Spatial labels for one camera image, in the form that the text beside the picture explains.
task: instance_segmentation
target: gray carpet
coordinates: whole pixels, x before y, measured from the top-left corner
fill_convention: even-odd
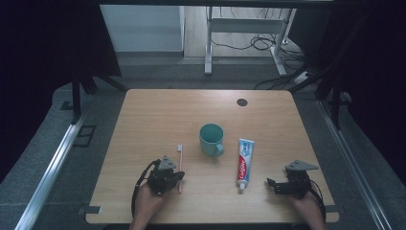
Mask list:
[[[122,64],[123,78],[114,78],[129,88],[185,89],[253,89],[257,83],[277,76],[272,63],[240,64],[238,61],[215,64],[213,75],[204,75],[201,60],[178,64]],[[127,229],[127,225],[94,225],[80,211],[89,204],[117,121],[124,92],[95,78],[99,88],[90,100],[84,126],[94,129],[90,145],[86,137],[77,138],[49,194],[34,229]],[[272,86],[272,82],[259,87]],[[340,220],[329,223],[328,229],[377,229],[372,216],[356,187],[352,175],[332,138],[323,113],[312,95],[317,85],[294,95],[311,144],[319,159],[328,186],[340,211]],[[43,125],[21,159],[0,185],[0,229],[13,229],[46,170],[66,128],[72,111],[60,110],[70,101],[70,85],[58,89],[54,104]],[[388,214],[393,229],[406,229],[406,190],[382,156],[366,138],[343,106],[340,124],[350,148],[365,176]],[[228,229],[230,226],[193,226],[190,229]],[[185,226],[151,226],[151,229],[185,229]],[[240,225],[238,229],[283,229],[279,225]]]

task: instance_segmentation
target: dark fabric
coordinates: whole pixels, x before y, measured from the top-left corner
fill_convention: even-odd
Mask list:
[[[344,84],[354,120],[406,184],[406,16],[399,6],[374,7],[346,58]]]
[[[83,82],[121,73],[97,4],[2,1],[0,41],[3,180],[73,71]]]

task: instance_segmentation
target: mug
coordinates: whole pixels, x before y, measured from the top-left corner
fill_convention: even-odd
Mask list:
[[[222,146],[224,131],[217,124],[206,124],[200,128],[200,147],[209,156],[219,156],[223,154]]]

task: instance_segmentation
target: person's hand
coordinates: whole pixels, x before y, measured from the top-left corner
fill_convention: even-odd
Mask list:
[[[161,209],[169,193],[170,191],[167,191],[161,195],[155,195],[149,185],[144,183],[135,200],[134,220],[131,222],[130,230],[145,229],[151,218]]]
[[[316,197],[311,192],[307,192],[301,199],[297,199],[293,195],[286,197],[311,230],[326,230],[322,211],[320,211]]]

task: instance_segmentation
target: white wall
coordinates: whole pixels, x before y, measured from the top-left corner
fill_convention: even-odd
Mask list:
[[[116,52],[181,52],[184,7],[101,5]]]

